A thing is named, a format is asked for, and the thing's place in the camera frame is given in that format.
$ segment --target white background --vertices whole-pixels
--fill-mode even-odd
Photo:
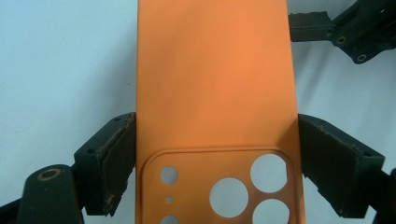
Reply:
[[[289,0],[290,12],[329,11],[352,0]],[[135,108],[136,0],[0,2],[0,205],[21,197],[25,179],[74,152],[108,120]],[[396,167],[396,50],[356,65],[330,42],[293,43],[299,113],[326,119]],[[307,224],[343,219],[304,180]],[[134,223],[134,174],[113,218]]]

